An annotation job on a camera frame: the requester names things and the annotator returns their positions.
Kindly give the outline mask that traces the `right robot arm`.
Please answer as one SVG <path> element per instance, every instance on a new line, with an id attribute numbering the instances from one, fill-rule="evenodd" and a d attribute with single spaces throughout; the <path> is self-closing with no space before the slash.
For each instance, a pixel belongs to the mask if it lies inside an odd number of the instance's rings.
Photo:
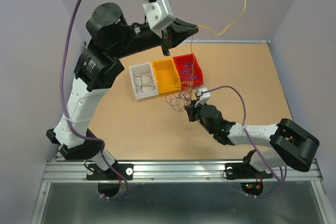
<path id="1" fill-rule="evenodd" d="M 216 106 L 197 101 L 185 106 L 185 111 L 190 122 L 197 121 L 222 145 L 266 148 L 264 152 L 254 149 L 245 157 L 241 170 L 248 177 L 284 166 L 308 172 L 320 145 L 315 136 L 290 119 L 271 125 L 242 125 L 225 120 Z"/>

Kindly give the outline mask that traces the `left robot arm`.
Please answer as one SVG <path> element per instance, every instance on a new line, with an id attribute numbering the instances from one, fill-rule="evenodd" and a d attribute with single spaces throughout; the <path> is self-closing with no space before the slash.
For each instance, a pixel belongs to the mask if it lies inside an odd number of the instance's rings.
<path id="1" fill-rule="evenodd" d="M 68 113 L 54 129 L 47 130 L 46 135 L 52 143 L 61 145 L 61 154 L 66 160 L 89 159 L 99 167 L 104 178 L 110 179 L 116 175 L 116 161 L 88 125 L 98 103 L 124 70 L 121 58 L 155 47 L 161 47 L 168 56 L 171 48 L 196 34 L 198 28 L 177 18 L 160 38 L 150 30 L 148 23 L 128 25 L 115 3 L 98 6 L 86 28 L 91 40 L 75 66 Z"/>

